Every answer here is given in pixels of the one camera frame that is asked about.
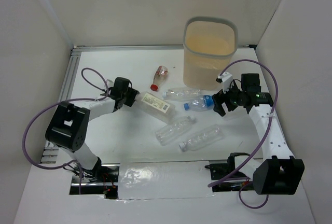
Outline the large labelled clear bottle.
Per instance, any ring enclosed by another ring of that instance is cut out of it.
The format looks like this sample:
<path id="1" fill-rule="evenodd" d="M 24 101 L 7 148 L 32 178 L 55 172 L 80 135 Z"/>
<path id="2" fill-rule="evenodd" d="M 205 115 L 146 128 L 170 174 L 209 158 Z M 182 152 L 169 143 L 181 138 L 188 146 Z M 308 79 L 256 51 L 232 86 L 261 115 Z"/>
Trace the large labelled clear bottle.
<path id="1" fill-rule="evenodd" d="M 168 124 L 176 115 L 175 105 L 168 103 L 149 92 L 139 93 L 133 107 Z"/>

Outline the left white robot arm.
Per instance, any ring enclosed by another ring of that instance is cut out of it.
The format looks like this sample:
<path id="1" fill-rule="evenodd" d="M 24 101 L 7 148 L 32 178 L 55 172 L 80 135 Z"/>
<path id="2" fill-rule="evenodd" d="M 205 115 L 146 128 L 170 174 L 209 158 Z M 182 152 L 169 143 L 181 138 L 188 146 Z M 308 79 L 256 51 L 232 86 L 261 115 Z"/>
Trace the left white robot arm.
<path id="1" fill-rule="evenodd" d="M 131 107 L 139 94 L 131 81 L 122 77 L 117 77 L 108 89 L 102 100 L 83 101 L 80 106 L 60 103 L 45 133 L 47 141 L 62 148 L 81 165 L 85 178 L 91 182 L 98 181 L 107 169 L 85 143 L 89 121 L 112 114 L 123 105 Z"/>

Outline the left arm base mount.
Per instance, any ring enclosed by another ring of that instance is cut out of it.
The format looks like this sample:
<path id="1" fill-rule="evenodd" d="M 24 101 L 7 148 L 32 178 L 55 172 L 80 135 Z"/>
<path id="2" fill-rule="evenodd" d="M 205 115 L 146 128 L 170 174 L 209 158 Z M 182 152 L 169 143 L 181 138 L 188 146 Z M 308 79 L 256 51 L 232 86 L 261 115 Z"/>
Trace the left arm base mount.
<path id="1" fill-rule="evenodd" d="M 83 171 L 82 178 L 79 170 L 70 167 L 74 171 L 70 184 L 70 195 L 101 195 L 105 199 L 118 199 L 118 165 L 103 165 L 102 173 L 98 177 L 93 177 L 90 173 Z"/>

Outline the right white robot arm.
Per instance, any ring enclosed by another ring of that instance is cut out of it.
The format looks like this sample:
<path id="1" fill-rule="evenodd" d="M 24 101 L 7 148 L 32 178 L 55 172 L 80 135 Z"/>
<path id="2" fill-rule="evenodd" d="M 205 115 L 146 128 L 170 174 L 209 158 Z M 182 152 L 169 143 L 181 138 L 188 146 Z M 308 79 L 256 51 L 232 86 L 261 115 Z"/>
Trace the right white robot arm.
<path id="1" fill-rule="evenodd" d="M 242 74 L 240 87 L 228 72 L 219 75 L 216 81 L 222 83 L 223 88 L 212 96 L 213 110 L 223 117 L 243 107 L 263 142 L 261 162 L 251 159 L 247 153 L 231 153 L 226 166 L 228 176 L 239 178 L 244 174 L 260 195 L 295 194 L 305 165 L 289 149 L 272 111 L 273 99 L 270 93 L 261 90 L 259 74 Z"/>

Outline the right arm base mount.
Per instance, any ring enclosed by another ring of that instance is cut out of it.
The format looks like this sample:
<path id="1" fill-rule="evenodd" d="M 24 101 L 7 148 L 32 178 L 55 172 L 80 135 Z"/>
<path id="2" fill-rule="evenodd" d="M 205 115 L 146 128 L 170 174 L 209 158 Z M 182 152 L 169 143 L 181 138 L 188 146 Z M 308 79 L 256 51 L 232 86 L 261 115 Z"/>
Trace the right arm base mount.
<path id="1" fill-rule="evenodd" d="M 222 162 L 212 162 L 208 165 L 205 165 L 204 168 L 210 172 L 211 180 L 217 181 L 229 174 L 232 171 L 231 165 L 228 161 Z M 212 187 L 213 192 L 231 192 L 231 191 L 239 191 L 239 189 L 243 186 L 243 183 L 248 181 L 246 176 L 237 172 L 230 179 L 226 180 L 222 184 Z"/>

